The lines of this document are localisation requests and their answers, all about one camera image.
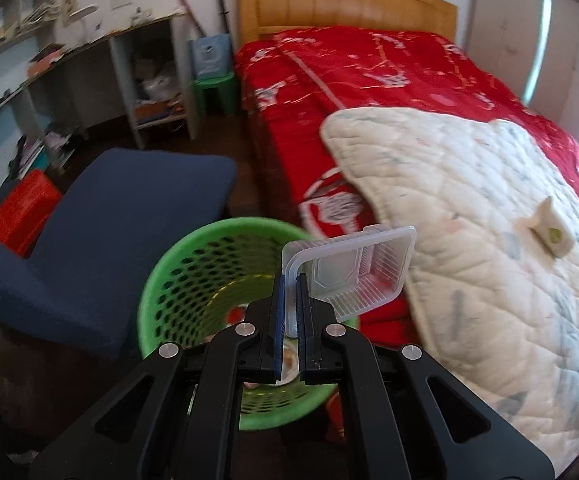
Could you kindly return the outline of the white wardrobe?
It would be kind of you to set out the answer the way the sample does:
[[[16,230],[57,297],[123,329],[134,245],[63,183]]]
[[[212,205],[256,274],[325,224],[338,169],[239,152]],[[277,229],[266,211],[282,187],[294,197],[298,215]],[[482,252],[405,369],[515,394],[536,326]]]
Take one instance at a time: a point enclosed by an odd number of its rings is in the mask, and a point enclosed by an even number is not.
[[[474,0],[467,53],[579,143],[579,0]]]

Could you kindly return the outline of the green plastic stool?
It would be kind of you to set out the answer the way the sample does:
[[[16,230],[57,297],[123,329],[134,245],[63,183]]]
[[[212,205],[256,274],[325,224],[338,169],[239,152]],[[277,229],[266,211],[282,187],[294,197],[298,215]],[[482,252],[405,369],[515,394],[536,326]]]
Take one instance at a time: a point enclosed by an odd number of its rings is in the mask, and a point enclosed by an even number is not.
[[[195,79],[193,92],[198,114],[203,118],[234,115],[239,108],[239,86],[235,73]]]

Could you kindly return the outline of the white paper cup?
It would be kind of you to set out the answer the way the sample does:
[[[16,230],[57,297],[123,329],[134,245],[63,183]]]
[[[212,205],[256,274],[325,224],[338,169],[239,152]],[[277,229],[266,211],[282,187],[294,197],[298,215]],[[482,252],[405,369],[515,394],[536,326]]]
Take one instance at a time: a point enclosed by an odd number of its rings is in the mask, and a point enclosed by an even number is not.
[[[566,257],[575,247],[575,234],[556,208],[552,196],[539,203],[528,219],[528,226],[555,258]]]

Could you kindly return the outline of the white desk lamp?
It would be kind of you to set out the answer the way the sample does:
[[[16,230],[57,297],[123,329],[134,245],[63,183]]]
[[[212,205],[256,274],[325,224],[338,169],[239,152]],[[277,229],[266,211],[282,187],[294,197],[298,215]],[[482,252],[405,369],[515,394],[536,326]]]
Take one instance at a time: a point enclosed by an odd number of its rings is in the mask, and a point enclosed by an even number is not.
[[[82,8],[72,12],[68,16],[69,24],[78,23],[82,26],[84,30],[87,30],[86,18],[88,16],[98,12],[99,6],[95,3],[88,4],[88,6],[83,6]]]

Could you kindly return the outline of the red bedspread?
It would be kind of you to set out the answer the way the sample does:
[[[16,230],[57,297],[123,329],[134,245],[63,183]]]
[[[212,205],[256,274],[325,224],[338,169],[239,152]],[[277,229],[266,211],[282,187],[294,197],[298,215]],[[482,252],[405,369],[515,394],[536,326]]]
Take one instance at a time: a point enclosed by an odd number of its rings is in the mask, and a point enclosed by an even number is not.
[[[552,452],[579,440],[574,138],[432,32],[291,30],[236,63],[309,231],[416,229],[363,333],[423,344]]]

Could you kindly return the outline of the clear plastic food tray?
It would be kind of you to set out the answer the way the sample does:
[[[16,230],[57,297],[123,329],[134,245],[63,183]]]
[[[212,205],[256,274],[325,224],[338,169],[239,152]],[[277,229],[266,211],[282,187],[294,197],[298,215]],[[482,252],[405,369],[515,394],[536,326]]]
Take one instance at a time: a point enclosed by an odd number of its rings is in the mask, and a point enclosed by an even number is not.
[[[417,239],[414,226],[366,226],[326,240],[294,240],[283,247],[285,335],[297,336],[297,283],[307,278],[314,299],[330,304],[338,322],[388,304],[402,292]]]

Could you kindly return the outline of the white desk with shelves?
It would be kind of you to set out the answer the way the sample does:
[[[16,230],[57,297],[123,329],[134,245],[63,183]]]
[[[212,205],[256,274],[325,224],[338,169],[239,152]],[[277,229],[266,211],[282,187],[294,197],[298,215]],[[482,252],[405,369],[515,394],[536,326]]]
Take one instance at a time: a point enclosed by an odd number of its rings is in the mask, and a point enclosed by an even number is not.
[[[198,132],[191,89],[190,0],[0,0],[0,188],[18,144],[32,144],[32,166],[62,171],[75,155],[58,128],[76,141],[112,120],[124,123],[135,148],[154,143],[159,119],[141,119],[143,81],[174,78],[180,104],[171,122]],[[95,3],[87,30],[72,12]]]

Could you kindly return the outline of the green mesh trash basket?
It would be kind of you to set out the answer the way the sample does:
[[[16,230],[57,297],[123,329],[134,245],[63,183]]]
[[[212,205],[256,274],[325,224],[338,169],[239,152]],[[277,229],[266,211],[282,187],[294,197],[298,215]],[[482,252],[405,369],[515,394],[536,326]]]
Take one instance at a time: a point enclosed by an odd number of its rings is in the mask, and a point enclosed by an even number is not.
[[[146,281],[138,310],[142,356],[160,344],[204,344],[227,327],[230,312],[272,294],[283,247],[310,235],[258,217],[203,226],[172,246]]]

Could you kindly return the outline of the white quilted blanket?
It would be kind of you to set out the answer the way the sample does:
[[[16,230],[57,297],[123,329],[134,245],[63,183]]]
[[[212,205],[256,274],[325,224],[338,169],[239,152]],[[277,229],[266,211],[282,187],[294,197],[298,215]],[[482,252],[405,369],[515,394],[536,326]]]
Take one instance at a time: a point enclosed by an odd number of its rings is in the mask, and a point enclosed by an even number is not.
[[[425,349],[557,471],[579,454],[579,197],[523,127],[405,107],[340,110],[321,138],[386,226],[414,226],[404,289]],[[576,237],[528,226],[552,196]]]

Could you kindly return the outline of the wooden headboard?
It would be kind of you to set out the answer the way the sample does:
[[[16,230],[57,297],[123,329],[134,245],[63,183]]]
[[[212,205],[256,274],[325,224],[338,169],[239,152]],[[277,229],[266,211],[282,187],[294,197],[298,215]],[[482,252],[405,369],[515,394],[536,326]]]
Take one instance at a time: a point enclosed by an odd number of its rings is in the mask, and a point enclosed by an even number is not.
[[[238,0],[240,44],[284,30],[344,25],[457,37],[457,7],[445,0]]]

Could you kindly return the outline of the blue fabric chair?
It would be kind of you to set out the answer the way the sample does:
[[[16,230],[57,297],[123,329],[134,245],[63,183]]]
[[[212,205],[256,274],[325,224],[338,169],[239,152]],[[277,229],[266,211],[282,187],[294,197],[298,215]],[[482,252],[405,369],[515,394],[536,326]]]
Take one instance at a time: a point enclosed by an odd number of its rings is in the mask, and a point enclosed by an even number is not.
[[[28,258],[0,243],[0,323],[116,359],[137,342],[148,275],[219,220],[238,165],[226,156],[112,148],[70,186]]]

